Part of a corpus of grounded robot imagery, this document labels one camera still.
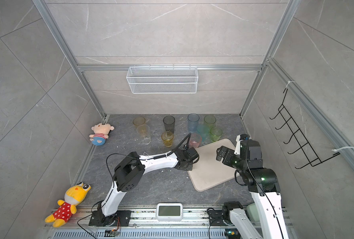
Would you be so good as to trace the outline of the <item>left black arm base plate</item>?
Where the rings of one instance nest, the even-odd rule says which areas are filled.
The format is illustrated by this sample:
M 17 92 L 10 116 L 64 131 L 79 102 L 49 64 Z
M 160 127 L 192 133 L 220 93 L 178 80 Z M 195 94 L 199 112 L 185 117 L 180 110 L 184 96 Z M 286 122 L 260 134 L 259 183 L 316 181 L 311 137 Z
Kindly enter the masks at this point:
M 96 227 L 116 227 L 118 223 L 120 226 L 127 227 L 131 218 L 131 211 L 118 211 L 111 216 L 105 216 L 101 209 L 93 211 L 89 226 Z

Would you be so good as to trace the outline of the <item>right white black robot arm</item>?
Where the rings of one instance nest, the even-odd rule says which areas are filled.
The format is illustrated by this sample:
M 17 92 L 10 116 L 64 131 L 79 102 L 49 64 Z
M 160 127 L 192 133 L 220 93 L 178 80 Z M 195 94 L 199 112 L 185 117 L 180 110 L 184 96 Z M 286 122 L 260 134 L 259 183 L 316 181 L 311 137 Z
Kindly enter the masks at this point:
M 218 148 L 216 160 L 236 169 L 242 177 L 256 205 L 263 234 L 259 234 L 245 210 L 236 202 L 224 204 L 223 220 L 233 224 L 243 239 L 288 239 L 275 172 L 263 167 L 259 142 L 248 137 L 240 139 L 239 136 L 236 141 L 234 150 L 225 146 Z

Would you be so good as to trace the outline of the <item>tall amber yellow glass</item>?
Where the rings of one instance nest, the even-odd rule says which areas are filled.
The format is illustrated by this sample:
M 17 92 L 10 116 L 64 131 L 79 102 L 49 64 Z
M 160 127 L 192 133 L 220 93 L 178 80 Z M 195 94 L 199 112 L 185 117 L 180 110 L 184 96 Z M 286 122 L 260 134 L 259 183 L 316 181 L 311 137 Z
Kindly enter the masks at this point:
M 138 128 L 139 126 L 143 125 L 146 123 L 146 119 L 142 116 L 136 117 L 133 119 L 133 125 L 135 128 Z

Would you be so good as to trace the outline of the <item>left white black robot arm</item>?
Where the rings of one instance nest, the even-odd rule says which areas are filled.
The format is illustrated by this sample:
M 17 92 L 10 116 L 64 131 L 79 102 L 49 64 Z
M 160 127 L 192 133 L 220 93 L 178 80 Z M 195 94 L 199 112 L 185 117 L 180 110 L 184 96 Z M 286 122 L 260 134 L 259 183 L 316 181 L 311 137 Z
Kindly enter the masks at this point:
M 195 148 L 178 149 L 156 155 L 138 155 L 131 152 L 115 167 L 112 186 L 98 209 L 92 212 L 90 226 L 108 226 L 114 223 L 118 207 L 125 194 L 134 189 L 144 174 L 164 169 L 191 171 L 199 161 Z

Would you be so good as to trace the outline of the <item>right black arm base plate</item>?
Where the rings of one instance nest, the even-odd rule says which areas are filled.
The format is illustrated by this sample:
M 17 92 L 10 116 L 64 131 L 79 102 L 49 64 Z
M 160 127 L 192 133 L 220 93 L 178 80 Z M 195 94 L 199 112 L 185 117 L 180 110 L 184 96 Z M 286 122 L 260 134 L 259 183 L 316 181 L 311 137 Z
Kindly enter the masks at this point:
M 210 226 L 224 226 L 224 219 L 221 210 L 214 210 L 213 208 L 208 208 L 206 210 L 209 218 Z

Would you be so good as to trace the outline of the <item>blue glass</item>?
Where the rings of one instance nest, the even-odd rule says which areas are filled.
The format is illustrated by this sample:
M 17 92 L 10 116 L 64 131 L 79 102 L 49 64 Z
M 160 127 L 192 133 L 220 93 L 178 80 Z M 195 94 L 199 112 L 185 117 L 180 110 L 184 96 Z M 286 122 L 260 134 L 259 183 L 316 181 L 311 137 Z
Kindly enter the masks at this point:
M 199 124 L 199 115 L 195 113 L 191 113 L 187 117 L 188 121 L 188 131 L 189 132 L 196 132 L 198 124 Z

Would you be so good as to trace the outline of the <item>dark grey smoked glass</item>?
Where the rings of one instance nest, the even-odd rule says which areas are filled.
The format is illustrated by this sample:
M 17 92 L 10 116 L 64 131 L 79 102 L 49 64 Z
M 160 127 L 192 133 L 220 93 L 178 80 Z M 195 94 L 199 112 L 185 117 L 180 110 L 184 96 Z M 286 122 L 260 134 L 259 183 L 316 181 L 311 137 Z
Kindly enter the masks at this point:
M 176 123 L 176 120 L 173 116 L 165 116 L 164 119 L 163 119 L 163 123 L 164 123 L 164 127 L 165 127 L 165 130 L 166 131 L 170 131 L 172 133 L 175 132 L 175 123 Z

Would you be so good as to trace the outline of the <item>beige plastic tray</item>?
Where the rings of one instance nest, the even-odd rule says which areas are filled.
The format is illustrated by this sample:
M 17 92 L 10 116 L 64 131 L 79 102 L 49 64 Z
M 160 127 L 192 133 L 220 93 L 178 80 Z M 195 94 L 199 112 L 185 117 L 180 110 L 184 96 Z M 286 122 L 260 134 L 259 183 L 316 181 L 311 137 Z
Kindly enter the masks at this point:
M 234 178 L 235 169 L 216 160 L 216 151 L 221 146 L 235 149 L 229 139 L 222 139 L 196 149 L 199 161 L 188 172 L 196 191 L 205 191 Z

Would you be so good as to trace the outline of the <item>clear transparent glass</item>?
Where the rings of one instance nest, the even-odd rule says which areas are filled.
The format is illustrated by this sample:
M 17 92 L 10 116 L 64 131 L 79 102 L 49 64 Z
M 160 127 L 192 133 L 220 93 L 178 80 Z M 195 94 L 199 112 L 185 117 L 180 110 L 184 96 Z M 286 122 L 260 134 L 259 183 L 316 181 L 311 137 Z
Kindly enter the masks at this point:
M 140 135 L 141 142 L 143 144 L 151 143 L 151 136 L 149 134 L 150 127 L 146 124 L 142 124 L 137 127 L 137 133 Z

